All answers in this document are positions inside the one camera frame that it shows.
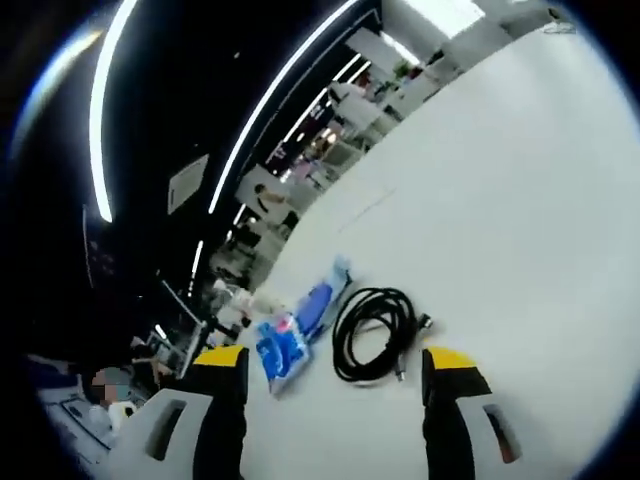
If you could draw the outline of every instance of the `blue plastic package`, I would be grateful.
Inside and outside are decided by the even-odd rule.
[[[311,351],[290,313],[260,323],[257,333],[256,350],[267,375],[269,391],[277,395],[309,362]]]
[[[349,267],[346,258],[337,256],[329,274],[300,301],[295,319],[308,343],[317,340],[335,320],[337,312],[332,307],[335,307],[336,300],[351,283]]]

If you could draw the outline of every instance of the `black cable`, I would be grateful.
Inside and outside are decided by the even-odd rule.
[[[363,288],[342,306],[333,327],[333,368],[345,382],[372,381],[397,369],[429,316],[416,317],[409,298],[395,288]],[[353,354],[353,340],[364,325],[378,321],[389,330],[384,350],[368,363]]]

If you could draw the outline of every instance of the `table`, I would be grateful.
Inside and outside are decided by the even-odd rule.
[[[472,356],[568,478],[638,380],[638,133],[583,37],[533,32],[444,87],[318,199],[261,290],[293,302],[348,255],[362,284],[398,287],[436,319],[429,342]],[[416,355],[406,382],[358,389],[335,376],[325,337],[281,400],[255,357],[246,478],[427,478]]]

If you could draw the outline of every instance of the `ceiling light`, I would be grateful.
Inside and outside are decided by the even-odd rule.
[[[344,67],[342,67],[342,70],[340,70],[335,77],[333,77],[333,81],[337,82],[338,80],[340,80],[340,77],[342,77],[342,75],[344,75],[345,73],[347,73],[347,70],[349,70],[351,67],[353,67],[353,64],[356,63],[358,60],[360,60],[360,57],[362,57],[362,55],[360,55],[359,53],[353,57],[351,60],[349,60],[349,63],[347,63]]]
[[[362,65],[358,71],[356,73],[354,73],[351,78],[349,78],[349,80],[347,80],[347,83],[353,83],[353,81],[358,78],[360,75],[362,75],[362,72],[364,72],[367,68],[369,68],[371,66],[371,62],[367,61],[365,62],[364,65]]]
[[[290,168],[289,168],[289,169],[287,169],[287,170],[282,174],[282,176],[280,177],[280,183],[285,183],[285,182],[289,179],[289,177],[291,176],[291,174],[292,174],[292,173],[293,173],[293,172],[291,171],[291,169],[290,169]]]
[[[398,42],[392,36],[390,36],[390,35],[388,35],[388,34],[386,34],[384,32],[380,32],[380,38],[382,38],[382,41],[384,43],[386,43],[391,48],[393,48],[396,52],[398,52],[398,54],[402,58],[404,58],[407,62],[409,62],[414,67],[416,65],[420,64],[420,59],[418,57],[416,57],[413,53],[411,53],[407,47],[402,45],[400,42]]]
[[[471,0],[405,1],[449,38],[455,37],[484,17],[482,9]]]
[[[202,246],[204,242],[200,240],[198,242],[198,246],[196,247],[196,256],[193,259],[193,266],[191,267],[191,275],[196,274],[196,270],[198,269],[198,262],[200,261],[200,253],[202,252]]]
[[[249,131],[253,127],[253,124],[258,119],[258,116],[266,106],[271,96],[276,91],[276,88],[278,88],[278,86],[280,85],[282,80],[284,80],[284,78],[289,73],[289,71],[297,63],[300,57],[302,57],[304,52],[306,52],[309,49],[309,47],[311,47],[311,45],[318,39],[318,37],[320,37],[320,35],[322,35],[322,33],[327,28],[329,28],[333,22],[335,22],[338,18],[340,18],[340,16],[342,16],[347,10],[349,10],[359,1],[360,0],[347,0],[347,2],[345,2],[342,6],[340,6],[331,15],[329,15],[329,17],[327,17],[325,21],[322,22],[320,26],[316,28],[311,35],[309,35],[309,37],[307,37],[304,43],[300,45],[300,47],[298,47],[298,49],[294,52],[291,58],[289,58],[287,63],[285,63],[284,67],[282,67],[282,70],[280,70],[276,75],[276,77],[273,79],[273,81],[271,82],[271,85],[269,85],[269,88],[267,88],[266,92],[258,102],[258,105],[256,105],[256,108],[251,113],[249,120],[247,121],[244,128],[240,132],[240,135],[238,136],[238,140],[236,140],[236,143],[233,146],[233,149],[231,150],[231,155],[229,155],[229,158],[227,159],[227,163],[225,164],[224,169],[222,170],[222,174],[220,175],[220,180],[218,181],[218,185],[216,186],[216,189],[213,192],[211,205],[209,205],[209,213],[213,213],[213,209],[216,207],[216,204],[218,203],[218,199],[220,198],[220,194],[222,193],[222,187],[224,186],[224,183],[226,182],[227,177],[229,176],[229,171],[231,170],[231,166],[233,165],[233,162],[235,161],[236,157],[238,156],[238,153],[240,152],[240,148],[244,144],[244,141],[247,138],[247,135],[249,135]]]
[[[238,210],[238,214],[236,215],[236,218],[233,219],[234,225],[237,225],[238,222],[240,221],[240,217],[242,217],[242,213],[244,212],[245,208],[247,208],[247,206],[243,203],[242,206],[240,207],[240,210]]]
[[[107,222],[112,222],[111,208],[107,185],[104,180],[104,165],[102,156],[102,111],[104,107],[104,93],[107,88],[109,67],[116,50],[116,44],[122,35],[124,26],[136,6],[137,0],[124,0],[113,17],[109,31],[105,35],[102,50],[98,56],[96,73],[93,77],[91,89],[91,103],[89,104],[89,155],[91,157],[91,174],[93,176],[93,189],[96,192],[96,201],[100,216]]]
[[[162,330],[162,327],[160,325],[158,325],[157,323],[156,323],[156,332],[158,332],[158,335],[160,335],[160,337],[163,340],[167,339],[167,334],[164,333],[164,330]]]

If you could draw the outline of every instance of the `bright light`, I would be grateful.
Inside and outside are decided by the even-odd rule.
[[[351,60],[349,60],[349,63],[347,63],[344,67],[342,67],[342,70],[340,70],[338,73],[336,73],[336,76],[333,77],[333,81],[337,82],[338,80],[340,80],[340,77],[342,77],[342,75],[347,73],[347,70],[349,70],[351,67],[353,67],[353,64],[356,63],[358,60],[360,60],[360,57],[362,57],[362,55],[360,55],[358,53],[355,57],[353,57]]]
[[[393,48],[396,52],[400,54],[402,58],[404,58],[407,62],[409,62],[414,67],[420,64],[420,59],[416,57],[413,53],[409,51],[407,47],[398,42],[395,38],[387,35],[384,32],[380,32],[380,37],[382,41]]]
[[[484,17],[471,0],[405,0],[447,37],[453,38]]]
[[[42,112],[45,103],[56,92],[74,62],[82,52],[93,45],[100,35],[102,35],[102,30],[84,29],[84,31],[74,35],[56,52],[31,90],[27,102],[20,113],[13,139],[11,140],[10,158],[15,158],[33,122]]]
[[[237,225],[238,222],[240,221],[240,218],[242,217],[242,213],[244,212],[245,208],[247,208],[247,206],[243,203],[242,206],[240,207],[240,210],[238,210],[238,214],[236,215],[236,218],[233,219],[234,225]]]
[[[291,176],[291,174],[292,174],[292,173],[293,173],[293,172],[291,171],[291,169],[290,169],[290,168],[289,168],[289,169],[287,169],[287,170],[282,174],[282,176],[280,177],[280,183],[285,183],[285,182],[289,179],[289,177]]]
[[[158,332],[158,335],[160,335],[160,337],[163,340],[167,339],[167,334],[164,333],[164,330],[162,330],[162,327],[160,325],[158,325],[157,323],[156,323],[156,332]]]
[[[347,83],[353,83],[353,81],[358,78],[360,75],[362,75],[362,72],[364,72],[367,68],[369,68],[371,66],[371,62],[367,61],[363,66],[361,66],[358,71],[356,73],[354,73],[351,78],[349,80],[347,80]]]
[[[204,242],[200,240],[198,242],[198,246],[196,247],[196,256],[193,258],[193,267],[191,267],[191,275],[195,276],[196,270],[198,269],[198,262],[200,261],[200,253],[202,252],[202,246]]]
[[[313,99],[313,102],[309,104],[309,106],[304,110],[304,112],[302,112],[302,115],[300,115],[300,118],[298,118],[298,120],[296,120],[296,123],[293,124],[293,127],[291,127],[291,130],[289,130],[289,133],[285,135],[284,139],[282,140],[283,143],[289,141],[289,139],[291,138],[291,135],[293,135],[293,133],[300,126],[300,124],[304,122],[305,118],[307,118],[307,115],[309,115],[309,113],[311,113],[311,110],[313,110],[313,107],[316,106],[316,103],[318,103],[326,93],[327,93],[326,88],[323,88],[322,90],[320,90],[320,93],[316,95],[316,98]]]
[[[89,104],[89,155],[91,157],[91,174],[93,175],[93,189],[100,216],[111,223],[113,217],[109,208],[107,185],[104,181],[104,165],[102,158],[102,110],[104,107],[104,92],[107,88],[109,67],[116,50],[116,44],[122,35],[124,26],[136,6],[137,0],[124,0],[113,17],[109,31],[104,38],[102,50],[98,56],[96,74],[93,77],[91,89],[91,103]]]
[[[347,10],[349,10],[359,1],[360,0],[347,0],[347,2],[345,2],[342,6],[340,6],[340,8],[338,8],[335,12],[329,15],[329,17],[327,17],[327,19],[324,22],[322,22],[320,26],[316,28],[311,35],[309,35],[309,37],[304,41],[304,43],[300,45],[300,47],[298,47],[298,49],[294,52],[291,58],[287,61],[287,63],[285,63],[284,67],[282,67],[282,70],[280,70],[276,75],[276,77],[273,79],[273,81],[271,82],[271,85],[269,85],[269,88],[267,88],[267,91],[264,93],[264,95],[258,102],[258,105],[256,105],[256,108],[253,110],[253,113],[251,113],[249,120],[247,121],[244,128],[240,132],[240,136],[238,137],[238,140],[236,140],[236,143],[233,146],[233,150],[231,150],[231,155],[229,155],[229,158],[227,159],[227,163],[225,164],[224,169],[222,170],[222,175],[220,175],[220,180],[218,181],[218,185],[216,186],[216,189],[213,192],[211,205],[209,205],[209,213],[213,213],[213,209],[216,207],[216,204],[218,203],[218,199],[220,198],[220,194],[222,193],[222,187],[224,186],[224,183],[227,180],[227,177],[229,176],[229,171],[231,170],[231,166],[233,165],[233,162],[235,161],[236,157],[238,156],[238,153],[240,152],[240,148],[244,144],[244,141],[247,138],[249,131],[253,127],[253,124],[256,123],[258,116],[266,106],[271,96],[276,91],[276,88],[278,88],[280,83],[282,83],[282,80],[284,80],[284,78],[289,73],[289,71],[293,68],[296,62],[300,59],[300,57],[302,57],[304,52],[306,52],[309,49],[309,47],[311,47],[311,45],[320,37],[320,35],[322,35],[324,31],[327,28],[329,28],[333,22],[335,22],[340,16],[342,16]]]

